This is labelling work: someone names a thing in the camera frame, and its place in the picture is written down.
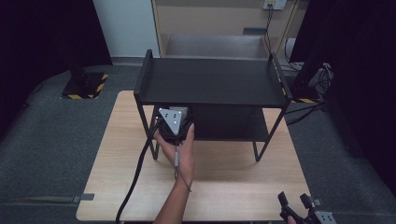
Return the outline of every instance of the wall outlet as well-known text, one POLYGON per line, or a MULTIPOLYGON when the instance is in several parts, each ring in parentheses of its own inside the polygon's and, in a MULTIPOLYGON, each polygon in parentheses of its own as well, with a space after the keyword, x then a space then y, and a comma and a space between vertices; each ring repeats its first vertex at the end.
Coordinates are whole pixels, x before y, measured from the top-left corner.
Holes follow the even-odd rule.
POLYGON ((268 5, 272 4, 273 10, 283 10, 288 0, 265 0, 262 9, 268 10, 268 5))

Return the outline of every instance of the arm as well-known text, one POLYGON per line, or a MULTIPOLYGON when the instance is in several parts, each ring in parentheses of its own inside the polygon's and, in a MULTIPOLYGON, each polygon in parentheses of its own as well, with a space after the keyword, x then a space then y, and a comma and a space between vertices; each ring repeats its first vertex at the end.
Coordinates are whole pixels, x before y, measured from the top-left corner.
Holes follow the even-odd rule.
MULTIPOLYGON (((175 164, 176 147, 165 142, 158 131, 154 134, 154 139, 160 144, 163 149, 163 154, 171 162, 175 164)), ((181 223, 184 215, 184 210, 189 199, 189 187, 192 184, 194 176, 194 161, 192 155, 192 142, 194 139, 194 125, 192 124, 187 133, 186 140, 177 147, 179 156, 179 169, 177 170, 177 179, 168 198, 163 204, 158 216, 155 218, 155 224, 161 223, 181 223)))

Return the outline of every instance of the black curtain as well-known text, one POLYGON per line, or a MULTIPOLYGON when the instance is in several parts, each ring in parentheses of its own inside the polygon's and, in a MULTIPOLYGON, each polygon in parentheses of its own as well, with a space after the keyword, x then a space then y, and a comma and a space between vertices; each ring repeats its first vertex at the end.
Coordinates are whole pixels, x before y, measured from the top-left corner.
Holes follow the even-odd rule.
POLYGON ((88 0, 1 1, 0 46, 0 137, 43 80, 73 69, 70 64, 111 64, 88 0))
POLYGON ((334 122, 350 151, 365 155, 396 195, 396 2, 337 0, 331 10, 320 2, 311 1, 291 55, 305 62, 297 77, 309 80, 330 63, 325 99, 334 122), (325 20, 316 14, 325 11, 325 20))

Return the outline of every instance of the wall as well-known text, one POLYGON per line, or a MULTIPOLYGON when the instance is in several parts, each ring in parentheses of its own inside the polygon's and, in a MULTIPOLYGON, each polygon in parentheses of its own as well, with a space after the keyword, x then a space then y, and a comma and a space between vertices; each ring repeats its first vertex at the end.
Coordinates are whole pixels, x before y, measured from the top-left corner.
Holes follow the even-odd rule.
POLYGON ((149 0, 93 0, 112 58, 144 57, 152 49, 159 57, 149 0))

